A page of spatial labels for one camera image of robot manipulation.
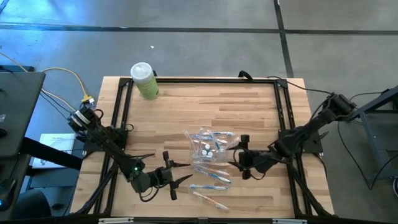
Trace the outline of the green wipes canister white lid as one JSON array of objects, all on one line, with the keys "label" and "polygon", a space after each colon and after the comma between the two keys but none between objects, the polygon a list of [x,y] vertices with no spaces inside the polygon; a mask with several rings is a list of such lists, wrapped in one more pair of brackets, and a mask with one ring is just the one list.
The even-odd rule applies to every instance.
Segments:
[{"label": "green wipes canister white lid", "polygon": [[159,86],[152,67],[146,62],[138,62],[131,67],[131,77],[138,87],[142,97],[147,100],[156,99]]}]

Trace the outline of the blue-grey metal stand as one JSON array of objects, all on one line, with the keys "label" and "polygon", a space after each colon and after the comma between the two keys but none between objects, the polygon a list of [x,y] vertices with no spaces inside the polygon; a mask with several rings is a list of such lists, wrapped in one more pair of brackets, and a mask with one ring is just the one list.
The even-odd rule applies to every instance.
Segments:
[{"label": "blue-grey metal stand", "polygon": [[398,106],[384,106],[398,102],[398,85],[383,91],[377,98],[359,107],[348,118],[360,119],[377,172],[365,175],[370,187],[377,180],[398,177]]}]

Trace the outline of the white booklet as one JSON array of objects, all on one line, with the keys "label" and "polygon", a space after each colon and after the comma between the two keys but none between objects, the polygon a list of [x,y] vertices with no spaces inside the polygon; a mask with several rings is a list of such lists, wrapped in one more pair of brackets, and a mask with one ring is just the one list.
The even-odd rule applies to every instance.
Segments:
[{"label": "white booklet", "polygon": [[[66,152],[71,154],[76,134],[41,134],[39,142],[45,144],[46,146],[52,147],[58,151]],[[53,162],[45,161],[43,159],[34,158],[32,163],[33,169],[58,169],[64,168],[64,166],[55,164]]]}]

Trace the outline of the black diagonal bar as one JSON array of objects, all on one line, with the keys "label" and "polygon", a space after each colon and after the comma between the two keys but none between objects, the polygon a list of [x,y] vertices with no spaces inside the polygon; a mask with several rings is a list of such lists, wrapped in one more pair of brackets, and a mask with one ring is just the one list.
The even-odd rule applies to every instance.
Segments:
[{"label": "black diagonal bar", "polygon": [[19,152],[75,170],[81,169],[83,161],[83,159],[77,156],[65,151],[59,151],[27,137],[22,139],[22,146]]}]

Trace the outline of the white frame bracket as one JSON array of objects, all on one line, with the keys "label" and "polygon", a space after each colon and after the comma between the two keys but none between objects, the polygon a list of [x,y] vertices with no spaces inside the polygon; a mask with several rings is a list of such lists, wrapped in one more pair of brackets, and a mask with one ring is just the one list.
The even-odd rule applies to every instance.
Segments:
[{"label": "white frame bracket", "polygon": [[131,224],[134,223],[133,217],[109,217],[100,218],[98,224]]},{"label": "white frame bracket", "polygon": [[301,219],[274,218],[272,224],[308,224],[308,221]]}]

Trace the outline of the dark grey desk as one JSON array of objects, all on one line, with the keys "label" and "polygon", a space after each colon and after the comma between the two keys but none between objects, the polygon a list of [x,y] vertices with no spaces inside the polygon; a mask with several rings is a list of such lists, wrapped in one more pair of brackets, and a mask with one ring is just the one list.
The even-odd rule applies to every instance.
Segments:
[{"label": "dark grey desk", "polygon": [[25,137],[32,113],[43,86],[45,73],[0,73],[0,157],[15,156]]}]

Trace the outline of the person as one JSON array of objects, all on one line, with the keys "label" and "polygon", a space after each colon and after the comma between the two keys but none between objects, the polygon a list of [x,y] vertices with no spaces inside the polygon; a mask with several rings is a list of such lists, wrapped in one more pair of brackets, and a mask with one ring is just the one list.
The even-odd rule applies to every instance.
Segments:
[{"label": "person", "polygon": [[13,219],[50,217],[49,202],[41,190],[32,189],[20,194],[12,213]]}]

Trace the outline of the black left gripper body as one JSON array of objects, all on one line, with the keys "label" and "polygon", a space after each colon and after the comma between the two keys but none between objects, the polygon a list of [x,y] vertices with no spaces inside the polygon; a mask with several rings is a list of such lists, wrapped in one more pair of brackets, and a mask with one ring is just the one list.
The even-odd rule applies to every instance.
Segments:
[{"label": "black left gripper body", "polygon": [[177,163],[170,159],[168,151],[163,152],[163,159],[165,162],[165,167],[158,167],[156,170],[148,173],[148,176],[150,177],[150,188],[156,188],[155,193],[149,198],[149,200],[154,199],[159,190],[166,185],[170,185],[171,199],[177,199],[177,193],[175,190],[177,188],[177,184],[175,183],[172,175],[172,168],[176,168]]}]

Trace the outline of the clear acrylic organizer box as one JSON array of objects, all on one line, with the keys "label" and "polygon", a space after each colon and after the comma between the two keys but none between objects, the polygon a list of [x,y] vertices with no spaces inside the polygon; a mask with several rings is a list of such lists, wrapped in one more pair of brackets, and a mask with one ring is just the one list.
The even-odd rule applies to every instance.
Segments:
[{"label": "clear acrylic organizer box", "polygon": [[[205,162],[221,162],[221,161],[225,161],[226,157],[227,157],[227,152],[220,152],[216,150],[214,141],[205,141],[205,144],[201,144],[199,139],[193,139],[193,141],[195,142],[195,150],[191,151],[190,155],[193,161],[205,161]],[[205,149],[205,145],[209,144],[210,145],[210,149],[206,150]],[[207,155],[204,156],[201,151],[202,150],[206,150],[207,151]],[[210,157],[208,156],[208,152],[212,152],[213,156]]]}]

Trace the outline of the black device with light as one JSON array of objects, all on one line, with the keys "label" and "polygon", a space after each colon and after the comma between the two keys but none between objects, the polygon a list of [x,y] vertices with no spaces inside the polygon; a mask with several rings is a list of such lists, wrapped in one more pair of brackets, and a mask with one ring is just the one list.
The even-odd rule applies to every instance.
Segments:
[{"label": "black device with light", "polygon": [[16,179],[5,179],[0,182],[0,211],[6,211],[12,204]]}]

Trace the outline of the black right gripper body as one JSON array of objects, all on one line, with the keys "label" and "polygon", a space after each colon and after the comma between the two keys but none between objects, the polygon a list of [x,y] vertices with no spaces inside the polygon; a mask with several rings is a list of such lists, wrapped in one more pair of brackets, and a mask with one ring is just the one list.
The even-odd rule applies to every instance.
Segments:
[{"label": "black right gripper body", "polygon": [[259,173],[265,174],[274,165],[272,158],[274,154],[272,151],[252,151],[248,149],[248,144],[249,135],[241,135],[238,146],[242,151],[238,153],[238,164],[244,180],[252,177],[252,168],[255,168]]}]

